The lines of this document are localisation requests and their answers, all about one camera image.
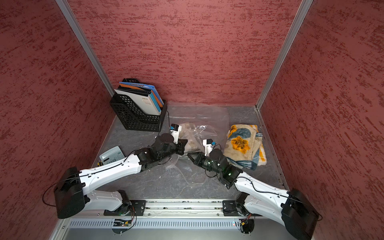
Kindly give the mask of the clear plastic vacuum bag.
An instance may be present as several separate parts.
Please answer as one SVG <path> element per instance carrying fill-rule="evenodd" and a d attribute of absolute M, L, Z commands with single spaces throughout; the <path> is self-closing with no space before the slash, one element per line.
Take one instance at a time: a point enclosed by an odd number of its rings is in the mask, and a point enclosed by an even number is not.
<path fill-rule="evenodd" d="M 229 111 L 224 107 L 205 104 L 176 104 L 168 107 L 170 121 L 182 127 L 179 138 L 188 140 L 184 155 L 172 155 L 166 163 L 166 170 L 176 170 L 181 182 L 190 187 L 200 187 L 208 179 L 205 170 L 194 165 L 188 153 L 205 153 L 203 140 L 211 139 L 222 146 L 230 128 Z"/>

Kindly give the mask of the beige orange blue patterned blanket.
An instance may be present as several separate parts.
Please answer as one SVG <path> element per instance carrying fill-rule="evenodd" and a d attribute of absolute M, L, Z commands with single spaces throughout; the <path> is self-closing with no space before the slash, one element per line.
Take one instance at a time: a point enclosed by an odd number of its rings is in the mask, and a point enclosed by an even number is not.
<path fill-rule="evenodd" d="M 240 169 L 256 170 L 263 134 L 256 125 L 232 125 L 224 149 L 230 164 Z"/>

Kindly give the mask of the orange white checkered blanket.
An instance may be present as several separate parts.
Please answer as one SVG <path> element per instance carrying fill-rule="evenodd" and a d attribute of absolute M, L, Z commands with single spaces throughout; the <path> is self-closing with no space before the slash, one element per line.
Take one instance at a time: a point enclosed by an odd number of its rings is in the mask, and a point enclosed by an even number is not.
<path fill-rule="evenodd" d="M 259 148 L 259 162 L 258 166 L 265 166 L 267 164 L 267 156 L 263 144 Z"/>

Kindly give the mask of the cream green striped blanket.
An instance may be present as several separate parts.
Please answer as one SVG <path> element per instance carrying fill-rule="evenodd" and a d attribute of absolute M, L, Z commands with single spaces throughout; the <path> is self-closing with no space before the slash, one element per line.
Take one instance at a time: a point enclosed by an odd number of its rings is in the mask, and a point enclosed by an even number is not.
<path fill-rule="evenodd" d="M 188 141 L 185 146 L 185 153 L 204 152 L 203 133 L 207 126 L 195 125 L 194 123 L 182 123 L 180 126 L 182 126 L 182 131 L 179 138 Z"/>

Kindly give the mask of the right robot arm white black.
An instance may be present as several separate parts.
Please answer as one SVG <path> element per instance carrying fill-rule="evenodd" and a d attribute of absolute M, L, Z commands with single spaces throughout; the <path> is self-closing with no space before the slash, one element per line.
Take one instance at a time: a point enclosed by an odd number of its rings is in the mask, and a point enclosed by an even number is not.
<path fill-rule="evenodd" d="M 202 152 L 188 153 L 194 165 L 213 172 L 227 189 L 235 187 L 245 199 L 239 209 L 245 215 L 260 215 L 283 226 L 297 240 L 310 240 L 313 237 L 319 212 L 306 196 L 297 189 L 278 189 L 261 182 L 243 170 L 231 165 L 219 149 L 209 156 Z"/>

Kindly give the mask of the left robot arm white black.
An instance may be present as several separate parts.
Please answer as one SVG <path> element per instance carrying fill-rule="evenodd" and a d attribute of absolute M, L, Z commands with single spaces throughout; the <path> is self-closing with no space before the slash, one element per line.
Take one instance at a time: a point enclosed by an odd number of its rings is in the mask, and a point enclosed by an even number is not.
<path fill-rule="evenodd" d="M 125 191 L 98 189 L 125 176 L 156 167 L 174 154 L 182 156 L 187 142 L 179 139 L 174 143 L 172 135 L 162 134 L 148 148 L 136 150 L 114 163 L 81 171 L 76 167 L 67 169 L 54 188 L 58 218 L 67 219 L 88 210 L 103 210 L 109 216 L 130 213 L 131 202 Z"/>

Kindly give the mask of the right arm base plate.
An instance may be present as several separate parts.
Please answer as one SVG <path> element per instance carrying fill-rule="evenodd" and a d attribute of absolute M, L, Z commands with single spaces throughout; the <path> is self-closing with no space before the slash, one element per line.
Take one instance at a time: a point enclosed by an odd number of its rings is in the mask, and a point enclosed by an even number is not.
<path fill-rule="evenodd" d="M 245 217 L 250 214 L 244 205 L 237 201 L 224 200 L 222 203 L 223 213 L 226 217 Z"/>

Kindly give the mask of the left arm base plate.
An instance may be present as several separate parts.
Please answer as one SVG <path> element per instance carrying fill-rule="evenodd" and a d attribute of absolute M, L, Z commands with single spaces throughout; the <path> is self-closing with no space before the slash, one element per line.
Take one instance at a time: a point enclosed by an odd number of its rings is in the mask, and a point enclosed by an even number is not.
<path fill-rule="evenodd" d="M 130 203 L 122 203 L 114 211 L 105 210 L 104 216 L 143 216 L 146 203 L 145 200 L 132 200 Z"/>

